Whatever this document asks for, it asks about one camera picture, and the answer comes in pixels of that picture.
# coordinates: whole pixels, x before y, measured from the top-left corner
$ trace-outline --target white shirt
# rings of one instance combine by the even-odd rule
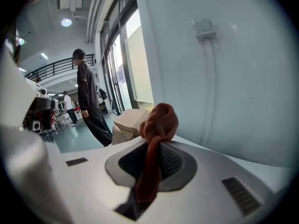
[[[73,108],[73,106],[71,105],[71,97],[69,97],[68,95],[65,95],[64,101],[65,101],[66,109],[71,110]]]

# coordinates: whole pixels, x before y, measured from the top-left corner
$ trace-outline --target cable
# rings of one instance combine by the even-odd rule
[[[206,126],[201,145],[206,146],[210,135],[214,116],[215,96],[216,96],[216,72],[213,49],[210,38],[204,39],[207,58],[207,102],[206,102]]]

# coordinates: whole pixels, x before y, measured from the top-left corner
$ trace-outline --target railing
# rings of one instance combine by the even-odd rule
[[[94,54],[89,54],[85,56],[85,60],[90,66],[93,66],[93,59]],[[69,70],[75,70],[77,68],[78,66],[76,66],[76,64],[73,64],[72,58],[67,58],[38,68],[37,70],[27,74],[25,77],[34,82],[40,82],[41,80],[47,79],[49,77],[58,75]]]

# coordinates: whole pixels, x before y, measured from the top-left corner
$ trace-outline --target red towel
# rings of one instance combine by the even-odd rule
[[[171,140],[178,128],[178,118],[169,104],[158,104],[140,125],[140,135],[146,138],[148,150],[143,173],[136,185],[136,197],[139,203],[150,204],[157,195],[161,181],[158,161],[158,144]]]

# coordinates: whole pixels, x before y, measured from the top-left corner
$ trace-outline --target person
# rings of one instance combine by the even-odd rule
[[[67,110],[67,113],[69,114],[71,120],[73,121],[72,126],[75,126],[78,123],[76,114],[73,110],[73,106],[71,105],[71,97],[67,95],[67,92],[64,91],[64,101],[65,101],[65,109]]]
[[[78,66],[78,101],[82,117],[94,137],[104,146],[112,142],[111,131],[100,111],[93,72],[85,61],[85,52],[76,49],[72,56]]]

